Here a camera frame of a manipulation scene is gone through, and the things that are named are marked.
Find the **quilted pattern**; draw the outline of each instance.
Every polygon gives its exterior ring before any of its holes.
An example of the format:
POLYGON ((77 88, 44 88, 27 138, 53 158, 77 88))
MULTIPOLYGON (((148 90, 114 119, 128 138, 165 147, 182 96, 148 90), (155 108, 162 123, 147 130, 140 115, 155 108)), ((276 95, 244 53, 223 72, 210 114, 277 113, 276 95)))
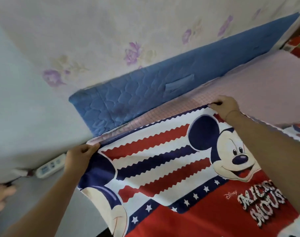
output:
POLYGON ((101 135, 268 52, 298 16, 280 18, 80 90, 69 101, 93 135, 101 135))

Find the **mickey mouse nose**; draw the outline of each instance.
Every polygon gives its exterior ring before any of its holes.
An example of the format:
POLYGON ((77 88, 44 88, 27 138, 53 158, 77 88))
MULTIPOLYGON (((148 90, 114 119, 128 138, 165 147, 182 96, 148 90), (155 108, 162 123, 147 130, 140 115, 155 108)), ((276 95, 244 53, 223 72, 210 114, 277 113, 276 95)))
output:
POLYGON ((249 158, 246 155, 237 155, 235 158, 232 159, 232 163, 234 165, 241 165, 243 163, 246 163, 249 160, 249 158))

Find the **pink mattress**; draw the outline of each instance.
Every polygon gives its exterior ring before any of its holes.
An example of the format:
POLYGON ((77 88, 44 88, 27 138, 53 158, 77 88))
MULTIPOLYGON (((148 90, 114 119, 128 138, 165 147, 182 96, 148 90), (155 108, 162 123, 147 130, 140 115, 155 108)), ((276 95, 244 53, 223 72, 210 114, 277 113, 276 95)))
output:
POLYGON ((262 55, 87 143, 210 103, 218 95, 234 97, 243 113, 273 125, 300 121, 300 59, 283 50, 262 55))

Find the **mickey mouse mouth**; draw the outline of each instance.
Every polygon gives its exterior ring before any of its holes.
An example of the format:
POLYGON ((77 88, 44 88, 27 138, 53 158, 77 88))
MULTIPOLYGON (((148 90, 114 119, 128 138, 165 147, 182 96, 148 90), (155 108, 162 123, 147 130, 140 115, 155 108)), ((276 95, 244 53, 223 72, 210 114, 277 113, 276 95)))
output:
POLYGON ((231 171, 232 173, 234 173, 236 176, 240 177, 240 178, 245 178, 248 176, 248 174, 250 174, 251 169, 253 168, 254 164, 244 170, 239 170, 239 171, 231 171))

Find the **person's left hand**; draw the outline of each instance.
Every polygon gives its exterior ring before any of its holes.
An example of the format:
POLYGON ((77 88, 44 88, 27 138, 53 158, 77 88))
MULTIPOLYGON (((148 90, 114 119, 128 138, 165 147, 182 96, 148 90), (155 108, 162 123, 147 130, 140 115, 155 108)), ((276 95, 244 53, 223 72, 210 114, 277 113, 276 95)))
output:
POLYGON ((99 143, 95 145, 80 145, 67 152, 64 172, 76 177, 81 177, 88 165, 92 155, 99 149, 99 143))

